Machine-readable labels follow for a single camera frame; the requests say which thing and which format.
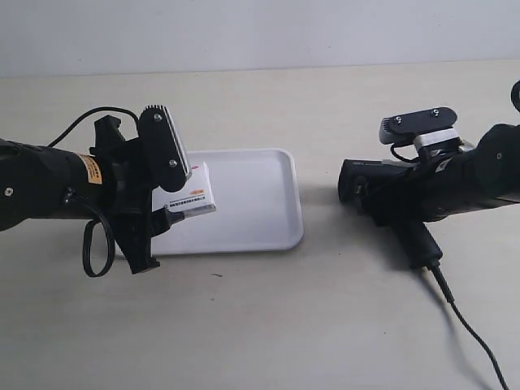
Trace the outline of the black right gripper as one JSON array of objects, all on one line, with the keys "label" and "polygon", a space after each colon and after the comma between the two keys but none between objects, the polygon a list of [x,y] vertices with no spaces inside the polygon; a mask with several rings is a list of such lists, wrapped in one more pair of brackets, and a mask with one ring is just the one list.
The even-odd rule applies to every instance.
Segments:
[{"label": "black right gripper", "polygon": [[467,212],[467,157],[403,165],[356,161],[356,208],[378,225],[437,222]]}]

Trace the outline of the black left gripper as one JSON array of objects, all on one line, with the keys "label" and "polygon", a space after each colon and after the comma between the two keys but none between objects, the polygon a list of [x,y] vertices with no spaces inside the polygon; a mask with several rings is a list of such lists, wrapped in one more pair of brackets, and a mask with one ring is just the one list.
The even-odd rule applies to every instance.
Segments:
[{"label": "black left gripper", "polygon": [[135,275],[160,266],[151,255],[151,236],[162,235],[186,216],[167,207],[151,213],[153,180],[143,145],[137,137],[124,139],[120,124],[112,115],[96,120],[95,144],[89,151],[102,173],[98,205]]}]

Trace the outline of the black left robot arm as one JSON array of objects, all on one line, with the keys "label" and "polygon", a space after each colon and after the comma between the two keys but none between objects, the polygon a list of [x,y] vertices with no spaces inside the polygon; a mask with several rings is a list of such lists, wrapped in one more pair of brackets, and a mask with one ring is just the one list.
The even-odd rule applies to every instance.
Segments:
[{"label": "black left robot arm", "polygon": [[149,106],[135,122],[137,136],[127,140],[120,119],[98,119],[88,154],[3,140],[1,229],[28,219],[84,219],[87,276],[104,276],[117,250],[133,274],[159,267],[151,240],[184,216],[165,206],[154,210],[152,192],[180,191],[192,169],[165,107]]}]

